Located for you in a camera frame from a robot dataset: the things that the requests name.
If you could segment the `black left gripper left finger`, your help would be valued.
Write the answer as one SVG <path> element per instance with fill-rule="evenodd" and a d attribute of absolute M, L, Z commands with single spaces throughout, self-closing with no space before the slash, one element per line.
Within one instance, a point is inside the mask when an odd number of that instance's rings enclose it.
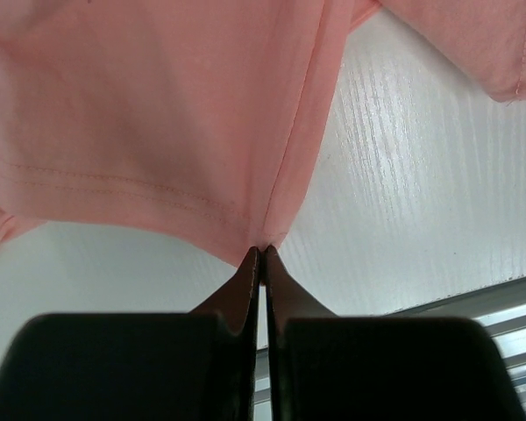
<path fill-rule="evenodd" d="M 0 420 L 250 420 L 259 250 L 187 313 L 48 313 L 0 365 Z"/>

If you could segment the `pink t shirt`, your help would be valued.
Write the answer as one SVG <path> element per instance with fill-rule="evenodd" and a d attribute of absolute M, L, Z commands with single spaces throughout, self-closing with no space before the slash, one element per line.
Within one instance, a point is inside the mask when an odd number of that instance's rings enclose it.
<path fill-rule="evenodd" d="M 279 245 L 346 39 L 380 8 L 526 99 L 526 1 L 0 1 L 0 245 L 54 220 L 232 265 Z"/>

